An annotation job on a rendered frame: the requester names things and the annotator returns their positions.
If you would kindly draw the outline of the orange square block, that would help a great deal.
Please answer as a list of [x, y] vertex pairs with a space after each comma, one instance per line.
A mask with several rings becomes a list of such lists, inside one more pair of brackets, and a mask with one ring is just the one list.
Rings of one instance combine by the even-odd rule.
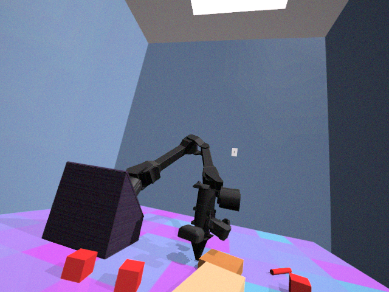
[[228, 271], [232, 271], [239, 275], [241, 275], [243, 272], [243, 259], [226, 254], [213, 248], [199, 258], [198, 269], [205, 262], [211, 263]]

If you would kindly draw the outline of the tan board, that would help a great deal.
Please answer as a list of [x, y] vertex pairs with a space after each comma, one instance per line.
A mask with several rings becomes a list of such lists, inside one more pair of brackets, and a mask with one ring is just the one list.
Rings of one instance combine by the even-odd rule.
[[244, 292], [245, 277], [205, 262], [172, 292]]

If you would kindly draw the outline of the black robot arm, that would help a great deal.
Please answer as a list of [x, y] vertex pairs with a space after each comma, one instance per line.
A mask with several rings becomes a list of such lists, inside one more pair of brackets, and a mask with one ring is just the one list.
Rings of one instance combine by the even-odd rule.
[[[198, 150], [198, 146], [201, 151]], [[215, 199], [220, 208], [239, 211], [241, 194], [239, 189], [223, 187], [223, 180], [219, 176], [217, 168], [213, 165], [209, 144], [200, 137], [189, 134], [183, 138], [179, 146], [159, 157], [155, 161], [145, 161], [141, 164], [127, 168], [136, 196], [141, 190], [160, 179], [160, 172], [183, 155], [201, 155], [203, 161], [202, 182], [198, 181], [194, 188], [198, 188], [197, 204], [215, 206]], [[205, 234], [215, 234], [220, 240], [225, 241], [232, 227], [230, 220], [218, 220], [215, 214], [209, 215], [204, 227]]]

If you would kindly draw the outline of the red cube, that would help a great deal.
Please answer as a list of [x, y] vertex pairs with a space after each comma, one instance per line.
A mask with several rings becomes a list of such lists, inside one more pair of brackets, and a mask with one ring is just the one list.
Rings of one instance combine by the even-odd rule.
[[68, 255], [60, 279], [80, 283], [93, 273], [97, 252], [79, 249]]
[[289, 273], [289, 292], [312, 292], [308, 278]]
[[145, 262], [127, 259], [119, 268], [114, 292], [136, 292], [141, 284]]

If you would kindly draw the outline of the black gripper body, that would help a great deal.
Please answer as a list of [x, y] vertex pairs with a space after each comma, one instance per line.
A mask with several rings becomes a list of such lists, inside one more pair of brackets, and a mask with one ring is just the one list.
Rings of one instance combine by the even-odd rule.
[[207, 221], [207, 217], [216, 213], [215, 207], [204, 206], [196, 203], [196, 206], [193, 207], [195, 210], [194, 220], [191, 221], [191, 224], [194, 225], [185, 225], [179, 228], [177, 236], [193, 243], [200, 243], [206, 238], [204, 232], [204, 227]]

